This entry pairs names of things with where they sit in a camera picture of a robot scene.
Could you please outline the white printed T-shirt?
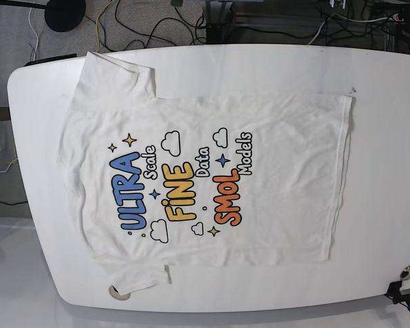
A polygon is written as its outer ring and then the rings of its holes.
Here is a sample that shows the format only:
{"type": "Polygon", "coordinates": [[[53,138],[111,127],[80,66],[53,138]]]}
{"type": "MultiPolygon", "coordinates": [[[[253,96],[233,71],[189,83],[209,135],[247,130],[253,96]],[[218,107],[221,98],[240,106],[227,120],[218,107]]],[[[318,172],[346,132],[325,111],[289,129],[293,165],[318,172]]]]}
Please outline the white printed T-shirt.
{"type": "Polygon", "coordinates": [[[128,294],[174,266],[329,259],[353,100],[273,92],[159,98],[154,71],[88,53],[57,162],[94,262],[128,294]]]}

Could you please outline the black round stand base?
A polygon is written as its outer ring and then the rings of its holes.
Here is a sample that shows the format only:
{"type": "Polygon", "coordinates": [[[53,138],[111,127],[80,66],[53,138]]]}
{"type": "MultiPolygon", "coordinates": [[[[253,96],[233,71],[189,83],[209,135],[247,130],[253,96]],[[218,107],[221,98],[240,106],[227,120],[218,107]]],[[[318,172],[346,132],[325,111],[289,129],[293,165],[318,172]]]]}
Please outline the black round stand base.
{"type": "Polygon", "coordinates": [[[47,26],[56,32],[68,32],[76,28],[86,11],[86,0],[50,0],[44,11],[47,26]]]}

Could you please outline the black table clamp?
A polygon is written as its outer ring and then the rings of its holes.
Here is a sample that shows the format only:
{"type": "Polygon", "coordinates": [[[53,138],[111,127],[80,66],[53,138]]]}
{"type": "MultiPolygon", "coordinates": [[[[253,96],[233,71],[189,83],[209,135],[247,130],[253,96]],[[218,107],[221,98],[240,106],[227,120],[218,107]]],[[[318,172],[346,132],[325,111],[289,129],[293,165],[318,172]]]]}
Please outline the black table clamp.
{"type": "Polygon", "coordinates": [[[410,294],[402,294],[400,289],[402,288],[402,281],[392,282],[385,296],[394,304],[400,304],[407,308],[410,312],[410,294]]]}

